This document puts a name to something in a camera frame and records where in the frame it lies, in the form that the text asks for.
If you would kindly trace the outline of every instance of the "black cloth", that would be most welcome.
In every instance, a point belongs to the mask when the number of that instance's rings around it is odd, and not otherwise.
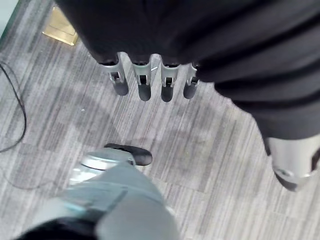
[[[196,62],[263,137],[320,133],[319,0],[56,2],[100,64],[116,52]]]
[[[29,229],[15,240],[98,240],[95,223],[79,218],[61,217]]]

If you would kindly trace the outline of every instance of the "gray carpet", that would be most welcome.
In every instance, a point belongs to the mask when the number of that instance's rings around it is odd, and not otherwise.
[[[82,155],[108,142],[152,152],[153,164],[141,170],[174,209],[183,240],[320,238],[319,179],[299,193],[283,189],[248,114],[211,84],[200,84],[195,98],[184,99],[185,66],[173,100],[162,102],[157,56],[151,100],[139,100],[125,54],[130,92],[117,96],[80,40],[69,46],[41,34],[52,5],[21,1],[0,48],[0,60],[17,76],[28,117],[23,143],[0,153],[1,240],[24,231],[37,207],[66,187]],[[0,148],[22,129],[23,116],[1,73]]]

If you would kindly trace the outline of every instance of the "black rubber tip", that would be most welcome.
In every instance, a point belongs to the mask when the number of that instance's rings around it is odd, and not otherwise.
[[[129,92],[129,87],[128,87],[128,83],[127,83],[126,79],[124,79],[123,83],[122,82],[114,83],[113,88],[114,88],[116,94],[118,94],[120,96],[125,96]]]
[[[151,98],[151,86],[142,84],[138,85],[139,97],[142,101],[148,101]]]
[[[187,83],[185,83],[184,85],[184,89],[183,89],[183,96],[186,99],[192,99],[197,91],[197,86],[193,83],[191,83],[191,85],[188,85]]]
[[[136,146],[120,145],[115,143],[108,143],[105,148],[119,149],[132,154],[135,164],[138,166],[147,166],[152,163],[152,154],[146,149]]]
[[[162,89],[161,89],[161,99],[168,103],[171,101],[172,97],[174,95],[174,88],[173,87],[170,87],[170,86],[162,86]]]

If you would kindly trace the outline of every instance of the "black sleeve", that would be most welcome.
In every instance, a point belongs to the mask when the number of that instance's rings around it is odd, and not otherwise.
[[[158,53],[250,113],[264,137],[320,133],[319,0],[57,0],[92,56]]]

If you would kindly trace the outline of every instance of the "silver metal joint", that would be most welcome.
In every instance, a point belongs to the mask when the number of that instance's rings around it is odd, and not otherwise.
[[[200,80],[196,77],[197,69],[193,66],[193,64],[189,64],[188,73],[186,75],[186,84],[188,86],[191,86],[191,84],[194,84],[194,86],[198,86],[200,83]]]
[[[151,62],[146,65],[133,64],[133,71],[138,85],[150,85]]]
[[[126,81],[124,67],[119,57],[118,63],[115,65],[104,65],[107,70],[109,79],[113,84],[124,83]]]
[[[268,138],[272,169],[279,182],[296,192],[310,182],[320,166],[320,134],[304,139]]]
[[[109,147],[88,152],[78,166],[73,169],[69,185],[82,183],[120,163],[133,163],[133,161],[134,157],[131,153]]]
[[[165,66],[163,62],[161,62],[161,80],[163,87],[171,87],[175,86],[175,82],[178,76],[179,66],[169,67]]]

